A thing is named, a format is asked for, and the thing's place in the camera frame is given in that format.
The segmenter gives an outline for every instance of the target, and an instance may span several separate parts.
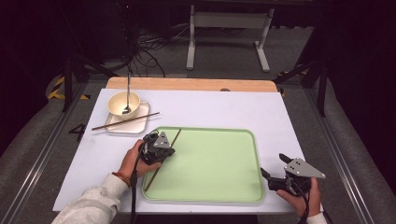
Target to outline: saucer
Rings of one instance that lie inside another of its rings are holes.
[[[141,117],[141,116],[146,116],[148,114],[149,114],[149,103],[140,102],[139,112],[136,116]],[[132,120],[130,122],[125,122],[119,125],[106,127],[106,130],[111,133],[142,133],[146,128],[147,119],[148,118]],[[120,121],[122,121],[121,118],[109,114],[106,124],[111,124]]]

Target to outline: spoon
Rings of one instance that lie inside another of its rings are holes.
[[[131,112],[131,107],[129,107],[129,86],[131,84],[131,73],[128,72],[128,94],[126,95],[126,107],[122,110],[122,114],[128,114]]]

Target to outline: cream bowl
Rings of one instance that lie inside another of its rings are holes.
[[[132,91],[129,92],[129,107],[131,108],[131,112],[122,114],[122,111],[127,106],[127,94],[127,91],[121,91],[112,95],[107,102],[108,112],[121,119],[132,119],[136,117],[139,112],[140,97]]]

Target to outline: tray rim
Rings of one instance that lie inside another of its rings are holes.
[[[148,176],[144,175],[143,176],[143,181],[142,181],[142,186],[141,186],[141,190],[142,190],[142,194],[143,196],[148,199],[148,200],[152,200],[152,201],[174,201],[174,202],[199,202],[199,203],[259,203],[261,202],[264,198],[265,198],[265,188],[264,188],[264,184],[262,181],[262,175],[260,172],[260,162],[259,162],[259,155],[258,155],[258,150],[257,150],[257,145],[256,145],[256,139],[255,136],[253,134],[252,131],[248,130],[248,129],[241,129],[241,128],[216,128],[216,127],[177,127],[177,126],[159,126],[155,130],[158,130],[159,132],[161,132],[163,129],[168,129],[168,130],[178,130],[178,129],[184,129],[184,130],[210,130],[210,131],[238,131],[238,132],[243,132],[243,133],[247,133],[250,135],[250,137],[252,138],[252,143],[254,145],[254,153],[255,153],[255,163],[257,165],[258,168],[258,178],[261,180],[260,181],[260,197],[259,199],[255,200],[255,201],[244,201],[244,200],[194,200],[194,199],[174,199],[174,200],[170,200],[167,198],[152,198],[149,197],[146,192],[144,191],[145,189],[145,184],[146,182],[149,182],[148,180]]]

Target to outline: human hand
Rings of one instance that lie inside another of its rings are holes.
[[[303,196],[295,197],[287,193],[283,189],[276,191],[276,194],[283,198],[286,202],[294,207],[295,213],[302,217],[305,211],[305,201]],[[311,190],[309,190],[309,217],[315,216],[320,213],[320,191],[318,187],[318,180],[311,177]]]
[[[144,143],[143,140],[139,139],[137,142],[134,144],[134,147],[129,149],[125,155],[125,157],[122,160],[121,167],[119,169],[119,173],[122,173],[123,175],[130,177],[132,174],[132,171],[134,170],[134,163],[136,162],[137,155],[139,154],[139,147]],[[152,165],[147,165],[145,164],[142,160],[139,160],[137,163],[137,177],[142,176],[143,174],[156,170],[161,166],[160,162],[156,162]]]

